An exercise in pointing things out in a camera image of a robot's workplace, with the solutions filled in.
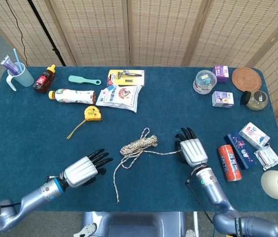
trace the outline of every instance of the round rattan mat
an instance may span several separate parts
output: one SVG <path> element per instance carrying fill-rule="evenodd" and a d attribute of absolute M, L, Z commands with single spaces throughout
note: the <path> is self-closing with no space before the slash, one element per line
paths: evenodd
<path fill-rule="evenodd" d="M 261 88 L 262 79 L 251 68 L 237 68 L 232 73 L 232 83 L 240 91 L 254 91 Z"/>

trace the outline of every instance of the soda can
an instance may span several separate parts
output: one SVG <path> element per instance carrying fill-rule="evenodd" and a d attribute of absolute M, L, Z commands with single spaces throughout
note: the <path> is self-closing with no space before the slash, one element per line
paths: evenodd
<path fill-rule="evenodd" d="M 242 176 L 232 147 L 230 145 L 221 146 L 219 147 L 218 152 L 227 181 L 241 180 Z"/>

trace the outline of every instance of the snack bag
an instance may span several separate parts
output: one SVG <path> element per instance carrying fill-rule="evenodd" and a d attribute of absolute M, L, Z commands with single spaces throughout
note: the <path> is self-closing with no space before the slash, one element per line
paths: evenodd
<path fill-rule="evenodd" d="M 101 90 L 97 106 L 108 106 L 137 112 L 138 94 L 142 86 L 123 86 L 116 84 Z"/>

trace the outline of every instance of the cup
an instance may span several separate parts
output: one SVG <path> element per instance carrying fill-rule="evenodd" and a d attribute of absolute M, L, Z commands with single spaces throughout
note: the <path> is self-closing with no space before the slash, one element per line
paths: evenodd
<path fill-rule="evenodd" d="M 30 74 L 30 72 L 27 70 L 27 68 L 24 66 L 23 63 L 21 63 L 21 66 L 22 66 L 22 72 L 16 76 L 13 75 L 9 69 L 7 70 L 8 76 L 6 77 L 6 82 L 14 91 L 16 91 L 16 88 L 11 82 L 12 79 L 16 79 L 22 86 L 25 87 L 31 86 L 34 83 L 34 78 L 32 77 L 32 75 Z"/>

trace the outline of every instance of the carpet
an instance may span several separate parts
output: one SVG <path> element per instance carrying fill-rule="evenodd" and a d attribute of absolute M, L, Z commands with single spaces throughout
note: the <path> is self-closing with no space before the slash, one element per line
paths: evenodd
<path fill-rule="evenodd" d="M 95 90 L 98 94 L 106 85 L 109 69 L 113 67 L 58 67 L 50 89 L 68 88 Z M 261 189 L 263 173 L 259 163 L 242 171 L 243 179 L 227 182 L 216 149 L 224 145 L 223 136 L 239 131 L 248 122 L 254 123 L 271 137 L 270 143 L 278 154 L 278 127 L 269 103 L 262 111 L 251 111 L 239 105 L 241 92 L 231 80 L 218 83 L 214 90 L 233 92 L 235 105 L 216 108 L 211 94 L 200 95 L 192 89 L 192 81 L 204 68 L 140 67 L 144 69 L 146 86 L 138 99 L 137 113 L 116 108 L 99 107 L 103 121 L 86 122 L 70 140 L 66 137 L 83 120 L 87 105 L 63 104 L 48 99 L 47 94 L 35 92 L 15 82 L 12 91 L 0 81 L 0 200 L 19 201 L 38 188 L 47 175 L 58 175 L 70 164 L 94 150 L 105 148 L 114 158 L 105 167 L 105 176 L 87 187 L 68 188 L 66 193 L 41 208 L 51 211 L 194 211 L 200 207 L 185 187 L 191 167 L 179 163 L 176 155 L 142 154 L 130 170 L 117 171 L 120 203 L 112 184 L 112 174 L 122 156 L 124 145 L 139 139 L 149 127 L 150 135 L 158 136 L 158 146 L 151 151 L 174 150 L 174 136 L 181 127 L 191 127 L 201 140 L 210 166 L 233 206 L 239 211 L 278 211 L 278 200 L 268 197 Z M 45 70 L 30 67 L 34 78 Z M 72 84 L 70 75 L 101 79 L 102 85 Z M 261 89 L 267 92 L 265 81 Z M 207 210 L 214 210 L 196 178 L 192 181 Z"/>

